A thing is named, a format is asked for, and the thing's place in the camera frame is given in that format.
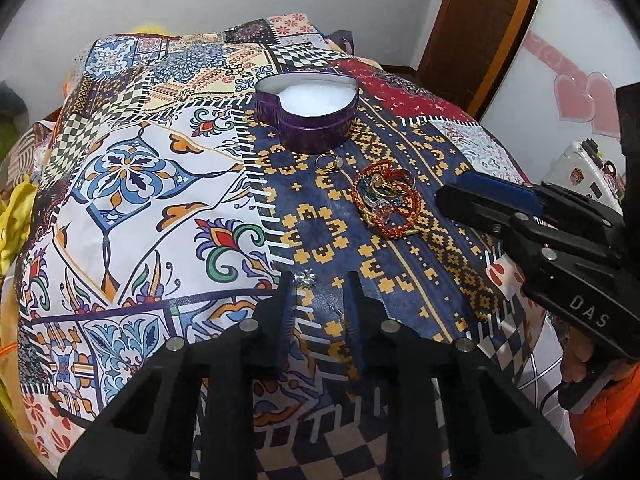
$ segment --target door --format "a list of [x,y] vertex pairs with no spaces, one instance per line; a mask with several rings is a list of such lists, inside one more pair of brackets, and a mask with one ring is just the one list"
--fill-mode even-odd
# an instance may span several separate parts
[[443,0],[418,77],[434,94],[481,115],[529,25],[536,0]]

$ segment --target screw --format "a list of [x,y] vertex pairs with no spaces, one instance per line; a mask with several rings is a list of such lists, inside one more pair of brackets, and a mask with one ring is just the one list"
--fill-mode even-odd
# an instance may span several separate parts
[[400,323],[398,323],[395,319],[385,319],[382,323],[380,323],[380,329],[382,330],[382,332],[395,334],[398,330],[400,330]]
[[177,336],[170,337],[169,339],[166,340],[166,343],[164,343],[164,346],[166,346],[166,349],[169,352],[177,352],[178,350],[181,350],[182,347],[184,346],[184,339]]
[[259,326],[260,325],[255,319],[243,319],[240,322],[240,330],[242,330],[243,332],[253,332]]
[[476,343],[471,341],[471,339],[461,337],[460,339],[456,339],[456,348],[461,352],[471,352],[476,348]]
[[558,255],[556,254],[556,252],[549,247],[543,247],[542,249],[540,249],[540,254],[542,254],[542,256],[549,261],[558,259]]

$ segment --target pink ribbon print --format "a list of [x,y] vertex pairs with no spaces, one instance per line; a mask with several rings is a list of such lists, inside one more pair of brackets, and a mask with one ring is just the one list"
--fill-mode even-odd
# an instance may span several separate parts
[[531,31],[523,45],[558,74],[554,93],[561,121],[590,122],[593,134],[620,138],[616,93],[604,74],[592,72],[586,75],[562,52]]

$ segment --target orange sleeve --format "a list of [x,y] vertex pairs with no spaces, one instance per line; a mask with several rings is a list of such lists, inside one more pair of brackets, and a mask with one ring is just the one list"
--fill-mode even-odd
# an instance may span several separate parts
[[609,447],[640,397],[640,367],[631,376],[603,390],[584,413],[569,415],[575,452],[584,466]]

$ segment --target beaded bracelet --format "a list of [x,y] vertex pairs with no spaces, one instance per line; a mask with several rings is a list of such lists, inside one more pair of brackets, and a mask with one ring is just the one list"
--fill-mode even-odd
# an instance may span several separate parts
[[[368,197],[363,199],[358,192],[358,186],[363,179],[371,177],[370,186],[376,189],[383,185],[379,179],[374,179],[374,175],[382,177],[385,183],[385,192],[389,190],[390,184],[391,189],[395,189],[398,195],[402,197],[402,201],[390,201],[384,193],[376,193],[378,196],[376,200]],[[389,160],[381,160],[358,172],[351,184],[351,198],[369,228],[377,230],[385,238],[390,238],[391,240],[398,240],[398,238],[420,232],[415,228],[415,224],[420,215],[422,200],[420,194],[415,190],[415,179],[412,179],[412,177],[413,175],[407,170],[394,170],[393,163]],[[406,223],[394,228],[387,228],[385,224],[388,222],[392,211],[403,216],[406,219]]]

